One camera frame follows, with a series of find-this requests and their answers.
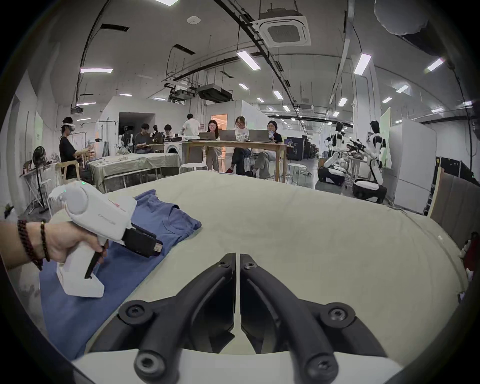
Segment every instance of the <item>table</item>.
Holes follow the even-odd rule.
[[[188,162],[190,156],[190,148],[196,147],[209,147],[209,148],[218,148],[218,147],[230,147],[230,148],[243,148],[243,149],[266,149],[267,151],[274,151],[276,153],[275,160],[275,181],[280,181],[280,157],[283,152],[283,174],[282,182],[287,181],[287,148],[292,148],[291,145],[286,144],[274,144],[274,143],[260,143],[252,141],[185,141],[182,143],[183,147],[187,147],[186,150],[186,160]]]

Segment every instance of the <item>white t-shirt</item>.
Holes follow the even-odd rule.
[[[184,136],[198,136],[198,129],[200,128],[200,122],[196,119],[190,119],[183,125],[182,134]]]

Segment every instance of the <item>standing fan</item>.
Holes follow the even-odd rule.
[[[36,168],[36,181],[38,184],[38,192],[40,193],[40,201],[42,207],[45,208],[45,203],[43,202],[43,194],[40,188],[40,178],[38,177],[38,169],[45,163],[46,158],[45,148],[44,147],[37,147],[35,151],[33,151],[32,161],[35,164]]]

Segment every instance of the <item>folded shirt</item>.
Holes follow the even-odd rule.
[[[177,205],[161,202],[155,196],[155,190],[142,193],[135,199],[137,207],[132,223],[155,233],[163,242],[163,249],[159,256],[146,258],[118,243],[110,243],[105,262],[95,272],[105,286],[102,298],[67,295],[57,277],[57,263],[44,263],[44,270],[40,273],[40,294],[48,337],[70,360],[83,355],[88,340],[172,247],[202,226]]]

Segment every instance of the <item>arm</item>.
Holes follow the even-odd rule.
[[[45,258],[40,223],[27,223],[27,232],[37,256]],[[103,252],[103,256],[106,256],[96,235],[71,222],[45,224],[45,237],[50,258],[58,263],[64,263],[68,250],[81,241],[88,242],[95,251]],[[0,223],[0,254],[7,269],[30,262],[15,223]]]

